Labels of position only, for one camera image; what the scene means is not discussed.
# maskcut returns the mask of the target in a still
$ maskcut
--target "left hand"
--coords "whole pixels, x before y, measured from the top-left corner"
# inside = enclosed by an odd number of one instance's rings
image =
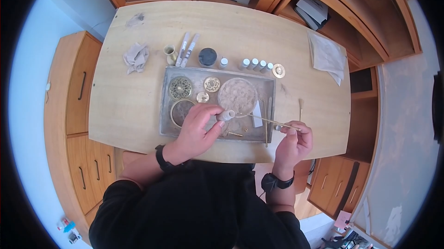
[[[313,148],[313,133],[311,128],[300,121],[291,121],[286,125],[298,127],[301,131],[282,127],[281,133],[287,134],[276,148],[273,174],[281,180],[293,176],[294,166],[303,160]]]
[[[208,103],[197,103],[193,106],[183,121],[179,137],[165,145],[164,159],[177,165],[206,152],[219,137],[225,122],[218,121],[208,132],[204,127],[211,115],[222,111],[222,107]]]

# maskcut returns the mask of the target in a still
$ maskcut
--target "bookshelf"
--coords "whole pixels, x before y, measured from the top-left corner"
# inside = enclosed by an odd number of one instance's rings
[[[405,0],[321,1],[332,18],[318,31],[347,49],[351,71],[420,52]],[[295,4],[295,0],[280,0],[273,13],[307,26],[293,10]]]

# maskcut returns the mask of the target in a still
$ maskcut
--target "black watch strap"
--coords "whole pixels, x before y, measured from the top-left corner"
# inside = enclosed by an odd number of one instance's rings
[[[169,174],[171,172],[175,172],[175,171],[178,171],[181,169],[191,167],[191,164],[188,164],[189,161],[186,161],[186,162],[181,163],[179,165],[172,165],[170,162],[165,161],[165,159],[163,158],[163,148],[164,147],[165,147],[164,144],[160,144],[155,147],[155,150],[156,150],[157,162],[159,163],[160,169],[162,169],[165,172],[165,174]]]
[[[163,148],[165,147],[164,144],[158,145],[155,147],[156,150],[156,159],[157,162],[160,165],[160,169],[162,169],[164,172],[170,172],[174,165],[172,165],[170,162],[166,162],[163,158]]]
[[[265,191],[265,193],[269,193],[276,187],[280,189],[289,188],[293,184],[293,181],[294,181],[294,171],[293,171],[293,177],[288,181],[281,181],[275,175],[268,173],[265,174],[265,176],[262,178],[261,187]]]

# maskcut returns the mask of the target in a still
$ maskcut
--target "drawer handle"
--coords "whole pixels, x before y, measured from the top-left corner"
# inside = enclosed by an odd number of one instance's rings
[[[356,193],[357,190],[358,190],[358,186],[355,188],[355,192],[353,192],[352,198],[350,199],[350,204],[352,203],[353,198],[355,197],[355,193]]]
[[[326,174],[325,177],[324,177],[324,181],[322,182],[321,189],[324,189],[325,179],[327,179],[327,176],[328,176],[328,174]]]
[[[80,174],[82,175],[82,181],[83,181],[83,189],[86,189],[86,186],[85,186],[85,179],[83,178],[83,170],[82,170],[82,168],[79,166],[79,169],[80,169]]]
[[[110,164],[110,170],[108,172],[111,173],[111,156],[110,155],[108,155],[108,162]]]
[[[341,188],[341,184],[342,184],[342,182],[340,182],[340,183],[339,183],[339,186],[337,187],[337,190],[336,190],[336,195],[335,195],[335,197],[337,197],[337,194],[338,194],[338,192],[339,192],[339,189]]]
[[[97,160],[94,160],[96,162],[96,168],[97,168],[97,180],[100,181],[100,175],[99,175],[99,163]]]
[[[82,99],[83,86],[85,85],[85,78],[86,78],[86,72],[83,72],[82,88],[80,89],[80,96],[78,98],[79,101]]]

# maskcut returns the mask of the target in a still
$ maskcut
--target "light wood tabletop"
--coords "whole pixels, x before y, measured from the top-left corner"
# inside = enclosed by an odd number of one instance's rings
[[[136,22],[128,22],[135,15]],[[330,74],[313,68],[307,38],[310,29],[254,9],[202,1],[150,2],[118,9],[93,78],[90,139],[141,153],[174,140],[158,134],[162,83],[168,65],[163,48],[169,44],[179,48],[186,31],[191,33],[190,39],[200,33],[188,67],[198,67],[197,55],[205,47],[228,59],[227,71],[239,71],[244,58],[282,64],[286,75],[276,81],[274,120],[298,120],[298,99],[302,98],[302,121],[313,129],[314,140],[307,159],[345,153],[350,126],[348,66],[338,86]],[[127,75],[123,54],[135,42],[147,43],[150,55],[144,72]],[[268,148],[260,143],[216,141],[197,159],[270,163],[284,136],[274,131]]]

